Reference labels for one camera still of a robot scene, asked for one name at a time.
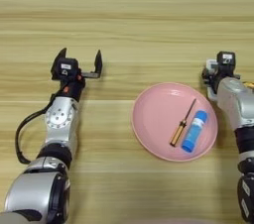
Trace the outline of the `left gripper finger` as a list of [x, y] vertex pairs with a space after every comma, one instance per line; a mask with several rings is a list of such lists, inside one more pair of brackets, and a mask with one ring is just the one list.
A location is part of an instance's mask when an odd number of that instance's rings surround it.
[[102, 55], [100, 50], [98, 50], [96, 54], [94, 66], [95, 66], [95, 73], [97, 74], [97, 77], [100, 77], [101, 71], [102, 71]]
[[65, 54], [66, 54], [66, 48], [61, 49], [58, 55], [55, 57], [51, 70], [55, 69], [60, 58], [62, 57], [65, 58]]

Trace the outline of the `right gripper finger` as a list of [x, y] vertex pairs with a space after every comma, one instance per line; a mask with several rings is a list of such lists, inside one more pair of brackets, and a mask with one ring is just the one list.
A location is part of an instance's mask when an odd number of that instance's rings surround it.
[[201, 78], [204, 84], [210, 84], [210, 73], [207, 68], [202, 71]]

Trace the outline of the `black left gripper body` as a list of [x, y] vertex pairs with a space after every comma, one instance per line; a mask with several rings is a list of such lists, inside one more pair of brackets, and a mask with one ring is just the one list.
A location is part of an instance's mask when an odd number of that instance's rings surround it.
[[85, 87], [85, 80], [87, 78], [95, 79], [99, 77], [99, 69], [90, 72], [83, 72], [80, 68], [75, 70], [53, 69], [52, 80], [60, 83], [60, 89], [53, 95], [53, 98], [69, 97], [79, 101]]

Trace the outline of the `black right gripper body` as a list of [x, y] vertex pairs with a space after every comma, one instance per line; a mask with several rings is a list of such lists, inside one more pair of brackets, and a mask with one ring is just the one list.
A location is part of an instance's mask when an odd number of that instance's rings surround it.
[[217, 67], [217, 70], [211, 78], [211, 88], [214, 92], [217, 91], [219, 82], [225, 77], [233, 77], [239, 79], [239, 75], [234, 75], [234, 66], [230, 64], [223, 64]]

